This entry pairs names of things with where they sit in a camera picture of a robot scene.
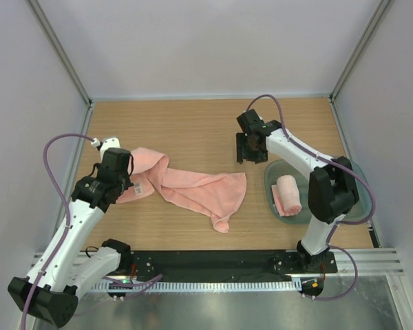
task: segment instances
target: white panel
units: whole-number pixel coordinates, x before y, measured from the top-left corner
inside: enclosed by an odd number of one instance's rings
[[[85,105],[22,0],[0,0],[0,329],[21,313],[7,292],[52,237],[59,198],[43,167],[44,144],[79,131]],[[76,140],[52,147],[65,183]]]
[[[93,98],[329,94],[378,0],[41,0]]]
[[[413,291],[413,0],[395,1],[337,101],[377,194],[377,226]]]

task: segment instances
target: gray floor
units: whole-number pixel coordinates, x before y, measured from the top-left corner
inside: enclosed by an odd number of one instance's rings
[[[339,294],[351,278],[327,278],[325,296]],[[385,277],[361,277],[349,296],[335,302],[297,292],[150,294],[125,302],[85,296],[64,330],[393,330],[402,329]],[[38,324],[38,330],[54,329]]]

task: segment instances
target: white tag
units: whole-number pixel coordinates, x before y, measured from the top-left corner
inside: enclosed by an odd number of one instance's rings
[[[135,189],[135,193],[137,195],[142,195],[144,193],[144,190],[142,189],[142,187],[140,186],[140,183],[133,183],[133,188]]]

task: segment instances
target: table surface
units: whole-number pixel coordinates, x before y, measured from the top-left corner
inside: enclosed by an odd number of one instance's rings
[[[226,234],[216,232],[208,217],[166,202],[158,192],[144,199],[110,206],[85,246],[118,239],[133,250],[263,250],[295,248],[306,225],[288,225],[269,210],[262,164],[235,160],[235,118],[250,100],[163,100],[100,102],[88,135],[120,139],[124,149],[145,147],[169,156],[169,167],[201,173],[245,172],[247,190],[240,209],[231,216]],[[280,100],[288,129],[322,153],[343,155],[343,147],[325,98]],[[266,121],[278,119],[272,100],[255,109]],[[85,144],[77,178],[88,175],[99,153]],[[332,243],[345,248],[372,248],[365,225],[341,226]]]

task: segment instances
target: folded towel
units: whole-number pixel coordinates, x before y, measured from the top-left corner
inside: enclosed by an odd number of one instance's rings
[[[271,186],[275,207],[280,216],[289,217],[301,211],[297,182],[292,175],[283,175]]]
[[[166,201],[207,215],[215,230],[228,232],[229,218],[245,196],[244,173],[210,175],[175,170],[168,168],[169,158],[163,153],[137,148],[131,154],[134,166],[130,180],[134,187],[125,191],[116,203],[150,196],[154,187]]]

